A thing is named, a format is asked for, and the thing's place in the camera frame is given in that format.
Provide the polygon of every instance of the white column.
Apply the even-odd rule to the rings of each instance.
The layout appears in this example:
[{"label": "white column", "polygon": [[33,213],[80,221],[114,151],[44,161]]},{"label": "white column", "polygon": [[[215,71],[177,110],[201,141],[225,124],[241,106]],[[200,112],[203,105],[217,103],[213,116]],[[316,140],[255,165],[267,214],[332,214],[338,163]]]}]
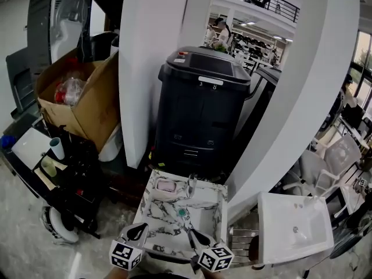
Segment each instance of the white column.
[{"label": "white column", "polygon": [[279,65],[279,69],[280,70],[283,70],[283,68],[284,68],[284,65],[285,65],[285,63],[287,61],[287,58],[288,58],[288,55],[289,55],[289,49],[291,48],[291,46],[292,46],[292,43],[291,42],[288,42],[286,44],[286,46],[285,46],[283,55],[282,55],[282,57],[280,59],[280,65]]},{"label": "white column", "polygon": [[358,20],[359,0],[303,0],[278,86],[227,180],[230,223],[274,187],[321,126],[348,71]]},{"label": "white column", "polygon": [[228,10],[226,25],[230,27],[230,30],[233,27],[234,13],[235,13],[235,9],[230,8]]},{"label": "white column", "polygon": [[213,0],[187,0],[179,47],[203,44]]},{"label": "white column", "polygon": [[124,147],[130,167],[138,167],[148,143],[149,129],[156,121],[162,87],[158,80],[160,67],[178,45],[200,45],[210,4],[211,0],[123,1],[119,94]]}]

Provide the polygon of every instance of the marble pattern tray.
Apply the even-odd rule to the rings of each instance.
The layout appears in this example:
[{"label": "marble pattern tray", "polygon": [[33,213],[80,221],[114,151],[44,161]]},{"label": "marble pattern tray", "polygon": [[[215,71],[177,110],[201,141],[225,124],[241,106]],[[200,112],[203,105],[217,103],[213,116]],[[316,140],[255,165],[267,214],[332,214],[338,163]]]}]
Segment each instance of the marble pattern tray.
[{"label": "marble pattern tray", "polygon": [[[159,178],[177,183],[177,198],[162,201],[153,197]],[[198,181],[192,198],[187,198],[187,178],[153,170],[133,223],[146,222],[149,233],[145,249],[158,255],[190,260],[195,256],[187,232],[195,228],[212,236],[217,243],[226,243],[227,188]],[[186,214],[180,216],[179,209]]]}]

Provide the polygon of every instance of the blue object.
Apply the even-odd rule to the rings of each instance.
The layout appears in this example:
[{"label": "blue object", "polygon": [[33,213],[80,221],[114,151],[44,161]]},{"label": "blue object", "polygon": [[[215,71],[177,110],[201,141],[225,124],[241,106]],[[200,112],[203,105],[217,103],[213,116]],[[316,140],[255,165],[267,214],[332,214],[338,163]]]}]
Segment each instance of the blue object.
[{"label": "blue object", "polygon": [[181,208],[181,209],[178,210],[177,213],[178,213],[178,215],[179,215],[180,217],[184,217],[184,216],[186,216],[187,211],[186,211],[185,209]]},{"label": "blue object", "polygon": [[7,148],[10,148],[11,146],[13,146],[14,144],[16,143],[16,139],[15,137],[11,136],[11,135],[3,135],[1,137],[1,147],[3,149],[7,149]]}]

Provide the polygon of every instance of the window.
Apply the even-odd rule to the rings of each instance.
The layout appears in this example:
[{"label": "window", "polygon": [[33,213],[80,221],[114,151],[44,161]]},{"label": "window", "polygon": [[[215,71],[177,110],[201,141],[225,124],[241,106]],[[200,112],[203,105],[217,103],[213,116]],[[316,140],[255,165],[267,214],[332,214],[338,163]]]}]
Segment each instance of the window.
[{"label": "window", "polygon": [[372,120],[372,103],[370,103],[368,108],[366,109],[366,117]]},{"label": "window", "polygon": [[364,107],[370,91],[371,91],[371,83],[367,81],[366,79],[364,79],[362,86],[360,87],[360,90],[356,97],[357,102],[361,107]]},{"label": "window", "polygon": [[372,113],[372,36],[358,32],[349,74],[353,83],[349,86],[358,104]]},{"label": "window", "polygon": [[360,79],[362,77],[362,74],[354,68],[350,68],[349,74],[353,78],[353,83],[350,85],[349,89],[351,90],[351,93],[355,95]]},{"label": "window", "polygon": [[362,66],[364,66],[364,64],[366,63],[368,51],[370,49],[370,40],[371,40],[370,34],[359,32],[359,36],[357,38],[357,44],[355,48],[355,53],[354,53],[354,58],[353,58],[353,61],[355,63],[362,65]]}]

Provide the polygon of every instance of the soap dish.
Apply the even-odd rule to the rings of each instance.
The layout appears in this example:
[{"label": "soap dish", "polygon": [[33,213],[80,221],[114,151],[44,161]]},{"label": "soap dish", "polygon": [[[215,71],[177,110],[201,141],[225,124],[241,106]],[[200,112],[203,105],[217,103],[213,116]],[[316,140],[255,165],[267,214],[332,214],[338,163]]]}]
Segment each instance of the soap dish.
[{"label": "soap dish", "polygon": [[[171,192],[170,190],[161,190],[158,188],[159,182],[169,182],[174,184],[174,191]],[[155,182],[154,189],[152,191],[152,197],[154,199],[158,199],[160,201],[172,201],[173,199],[177,198],[177,183],[172,180],[167,180],[164,178],[159,178]]]}]

